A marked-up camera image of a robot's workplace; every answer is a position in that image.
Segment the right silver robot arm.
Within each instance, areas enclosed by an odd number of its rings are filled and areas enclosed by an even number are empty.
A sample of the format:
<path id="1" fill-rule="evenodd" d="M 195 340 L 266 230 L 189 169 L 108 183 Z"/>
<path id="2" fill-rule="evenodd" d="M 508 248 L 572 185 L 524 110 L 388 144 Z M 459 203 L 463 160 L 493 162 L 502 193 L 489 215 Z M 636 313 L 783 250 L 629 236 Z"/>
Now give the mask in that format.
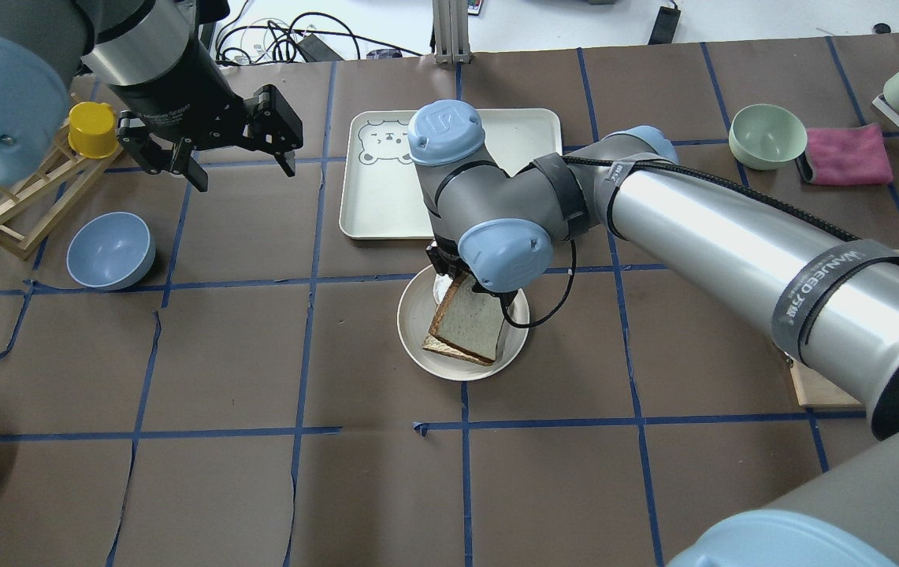
<path id="1" fill-rule="evenodd" d="M 507 294 L 597 225 L 633 242 L 863 403 L 878 444 L 712 525 L 672 566 L 899 566 L 899 252 L 678 164 L 658 129 L 615 132 L 508 175 L 475 108 L 408 123 L 439 272 Z"/>

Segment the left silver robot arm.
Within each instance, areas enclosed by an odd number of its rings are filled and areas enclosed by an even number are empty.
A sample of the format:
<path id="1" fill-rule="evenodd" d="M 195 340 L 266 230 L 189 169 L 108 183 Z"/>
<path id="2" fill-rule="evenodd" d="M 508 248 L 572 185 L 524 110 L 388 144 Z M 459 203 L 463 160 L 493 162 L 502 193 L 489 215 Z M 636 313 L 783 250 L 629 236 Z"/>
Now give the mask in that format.
<path id="1" fill-rule="evenodd" d="M 0 184 L 20 182 L 69 115 L 71 82 L 89 69 L 124 103 L 117 144 L 151 175 L 206 191 L 196 152 L 237 146 L 295 175 L 303 125 L 273 85 L 243 98 L 201 42 L 226 1 L 0 1 Z"/>

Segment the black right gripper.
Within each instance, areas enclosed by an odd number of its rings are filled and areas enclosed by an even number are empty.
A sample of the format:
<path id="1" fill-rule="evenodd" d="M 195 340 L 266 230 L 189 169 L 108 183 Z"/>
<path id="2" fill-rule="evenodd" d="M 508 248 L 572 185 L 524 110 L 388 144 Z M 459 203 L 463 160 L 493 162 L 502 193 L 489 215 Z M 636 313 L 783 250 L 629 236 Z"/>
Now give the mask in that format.
<path id="1" fill-rule="evenodd" d="M 426 255 L 438 276 L 448 276 L 449 281 L 453 281 L 465 273 L 465 261 L 451 243 L 432 240 L 426 247 Z"/>

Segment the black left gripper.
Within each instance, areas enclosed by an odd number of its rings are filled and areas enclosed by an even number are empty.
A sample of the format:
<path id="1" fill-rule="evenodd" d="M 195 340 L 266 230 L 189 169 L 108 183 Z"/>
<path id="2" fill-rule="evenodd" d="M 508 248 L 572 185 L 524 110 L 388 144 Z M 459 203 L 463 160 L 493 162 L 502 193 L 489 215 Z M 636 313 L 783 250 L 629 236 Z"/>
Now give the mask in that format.
<path id="1" fill-rule="evenodd" d="M 243 97 L 206 55 L 186 55 L 156 80 L 110 92 L 124 104 L 118 142 L 143 171 L 179 173 L 205 193 L 208 175 L 193 152 L 236 146 L 276 158 L 295 176 L 303 122 L 272 83 Z"/>

